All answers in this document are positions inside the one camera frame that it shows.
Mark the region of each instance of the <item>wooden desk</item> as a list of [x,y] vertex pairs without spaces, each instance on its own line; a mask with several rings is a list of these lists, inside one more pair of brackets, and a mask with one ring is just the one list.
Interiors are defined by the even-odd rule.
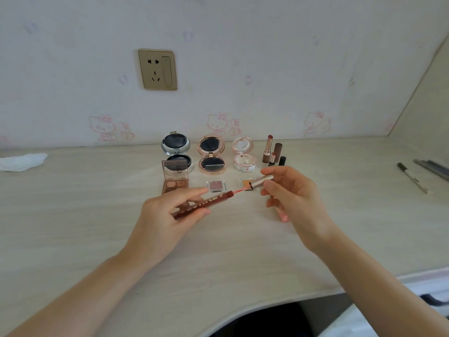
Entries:
[[[316,181],[334,221],[389,271],[449,266],[449,183],[412,162],[426,156],[385,137],[282,143],[287,165]],[[259,159],[264,144],[255,143]],[[117,253],[143,201],[163,184],[159,145],[14,154],[28,152],[49,156],[28,171],[0,173],[0,335]],[[195,147],[189,155],[198,163]],[[251,174],[233,168],[230,144],[224,157],[228,169],[219,178],[236,189]],[[397,162],[434,194],[425,195]],[[213,178],[196,165],[189,179],[194,187]],[[206,336],[257,308],[340,292],[264,202],[244,192],[213,207],[126,295],[99,336]]]

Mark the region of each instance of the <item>hand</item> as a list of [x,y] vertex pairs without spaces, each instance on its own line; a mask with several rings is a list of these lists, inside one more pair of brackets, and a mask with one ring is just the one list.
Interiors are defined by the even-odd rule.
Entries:
[[290,218],[301,241],[312,252],[337,230],[321,200],[317,185],[292,167],[268,167],[263,175],[272,174],[273,181],[265,181],[261,195],[271,195],[267,207],[278,207]]
[[197,209],[180,221],[176,221],[170,213],[176,207],[185,206],[186,201],[202,202],[200,195],[207,192],[207,188],[179,188],[146,200],[136,226],[119,254],[127,262],[143,267],[144,272],[149,271],[162,261],[189,228],[208,215],[210,210]]

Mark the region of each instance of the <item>white tissue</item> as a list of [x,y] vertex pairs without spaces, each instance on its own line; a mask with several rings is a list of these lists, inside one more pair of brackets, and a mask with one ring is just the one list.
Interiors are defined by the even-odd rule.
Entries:
[[47,154],[27,154],[24,156],[0,158],[0,170],[6,172],[23,172],[26,169],[41,165],[47,156]]

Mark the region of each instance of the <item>outlet socket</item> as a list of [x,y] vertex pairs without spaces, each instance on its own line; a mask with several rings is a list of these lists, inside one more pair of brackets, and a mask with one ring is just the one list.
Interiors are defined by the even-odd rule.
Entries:
[[177,90],[175,53],[139,49],[143,86],[147,90]]

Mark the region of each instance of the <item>wall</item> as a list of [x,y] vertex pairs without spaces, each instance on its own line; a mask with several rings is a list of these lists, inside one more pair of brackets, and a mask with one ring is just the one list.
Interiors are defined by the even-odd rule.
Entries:
[[[0,0],[4,147],[387,135],[449,0]],[[176,53],[147,91],[138,48]]]
[[446,39],[391,136],[449,162],[449,40]]

